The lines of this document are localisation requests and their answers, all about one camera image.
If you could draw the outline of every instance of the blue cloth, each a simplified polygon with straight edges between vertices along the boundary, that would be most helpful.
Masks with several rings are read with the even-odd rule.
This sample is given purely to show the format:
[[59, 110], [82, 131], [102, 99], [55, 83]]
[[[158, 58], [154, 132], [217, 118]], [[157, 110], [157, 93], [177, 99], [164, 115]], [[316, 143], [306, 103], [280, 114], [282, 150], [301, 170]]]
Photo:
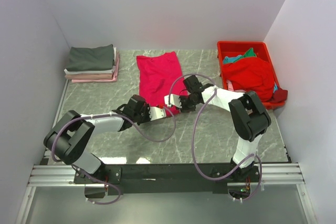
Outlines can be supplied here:
[[242, 55], [238, 55], [236, 57], [225, 56], [225, 58], [223, 60], [223, 64], [233, 63], [233, 62], [239, 60], [241, 57], [242, 57]]
[[277, 91], [278, 90], [278, 86], [277, 86], [277, 84], [276, 83], [274, 83], [274, 89], [273, 89], [273, 93], [275, 92], [275, 91]]

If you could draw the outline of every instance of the pile of clothes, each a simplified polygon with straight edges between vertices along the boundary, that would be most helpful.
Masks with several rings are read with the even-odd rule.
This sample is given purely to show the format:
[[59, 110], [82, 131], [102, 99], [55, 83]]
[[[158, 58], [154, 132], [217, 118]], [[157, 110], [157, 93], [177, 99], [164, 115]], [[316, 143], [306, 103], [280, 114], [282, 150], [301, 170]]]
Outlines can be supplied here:
[[119, 53], [111, 44], [97, 48], [72, 47], [65, 78], [78, 82], [113, 82], [117, 80]]
[[222, 73], [230, 91], [255, 91], [262, 102], [278, 103], [287, 99], [288, 91], [275, 83], [272, 66], [258, 58], [253, 48], [243, 55], [226, 56]]

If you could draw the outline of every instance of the table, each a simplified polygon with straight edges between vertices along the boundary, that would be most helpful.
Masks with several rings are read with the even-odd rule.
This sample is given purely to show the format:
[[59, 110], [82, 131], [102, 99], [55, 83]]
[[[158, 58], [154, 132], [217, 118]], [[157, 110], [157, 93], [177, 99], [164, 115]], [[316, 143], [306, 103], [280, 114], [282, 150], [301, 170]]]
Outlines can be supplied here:
[[[217, 50], [175, 50], [183, 73], [202, 73], [213, 78], [219, 87]], [[137, 55], [159, 56], [165, 50], [119, 50], [120, 66], [117, 82], [71, 83], [68, 82], [61, 101], [58, 119], [68, 110], [82, 114], [106, 113], [127, 103], [133, 94], [139, 93]], [[153, 143], [143, 138], [133, 127], [123, 132], [110, 132], [93, 136], [87, 150], [107, 164], [179, 164], [191, 163], [191, 136], [196, 112], [176, 116], [174, 135], [164, 143]], [[274, 112], [269, 110], [271, 126], [259, 142], [258, 155], [263, 162], [288, 162]], [[142, 124], [145, 134], [162, 139], [173, 128], [172, 118]], [[199, 163], [230, 162], [236, 150], [238, 135], [231, 114], [209, 105], [198, 122], [195, 153]]]

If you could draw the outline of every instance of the gray floor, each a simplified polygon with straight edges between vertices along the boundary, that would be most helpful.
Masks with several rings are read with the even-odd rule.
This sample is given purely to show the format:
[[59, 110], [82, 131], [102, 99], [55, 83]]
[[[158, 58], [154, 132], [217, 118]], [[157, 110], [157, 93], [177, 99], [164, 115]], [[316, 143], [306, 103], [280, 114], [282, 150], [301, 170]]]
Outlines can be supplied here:
[[227, 195], [169, 193], [124, 195], [113, 205], [98, 206], [85, 202], [83, 193], [74, 187], [37, 188], [26, 223], [307, 223], [295, 185], [265, 186], [243, 204]]
[[[105, 113], [126, 103], [139, 93], [137, 55], [159, 56], [164, 50], [120, 51], [120, 69], [115, 83], [69, 83], [60, 116], [68, 110], [82, 114]], [[186, 73], [202, 73], [213, 78], [219, 87], [217, 50], [177, 50], [181, 68]], [[287, 162], [286, 149], [273, 111], [269, 111], [272, 125], [262, 137], [258, 154], [264, 162]], [[176, 116], [174, 135], [164, 143], [152, 143], [134, 128], [124, 132], [96, 135], [89, 141], [87, 150], [105, 163], [190, 163], [191, 135], [196, 113]], [[173, 128], [172, 119], [162, 119], [141, 125], [141, 129], [154, 138], [162, 139]], [[198, 162], [229, 162], [238, 141], [229, 112], [209, 105], [202, 114], [196, 132], [196, 156]]]

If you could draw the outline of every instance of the folded white cloth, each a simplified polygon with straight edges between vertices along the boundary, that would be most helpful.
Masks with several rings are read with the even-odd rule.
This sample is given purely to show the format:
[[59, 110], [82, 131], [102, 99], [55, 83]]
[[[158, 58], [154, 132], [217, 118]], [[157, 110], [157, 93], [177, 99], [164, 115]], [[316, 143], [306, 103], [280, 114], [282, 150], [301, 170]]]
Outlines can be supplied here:
[[[116, 47], [113, 48], [114, 50], [114, 61], [116, 60], [116, 55], [117, 55], [117, 49]], [[109, 70], [98, 70], [98, 71], [68, 71], [67, 69], [64, 69], [64, 73], [65, 74], [96, 74], [96, 73], [99, 73], [99, 74], [102, 74], [102, 73], [110, 73], [110, 74], [113, 74], [114, 73], [114, 70], [116, 69], [116, 66], [113, 66], [112, 69], [109, 69]]]

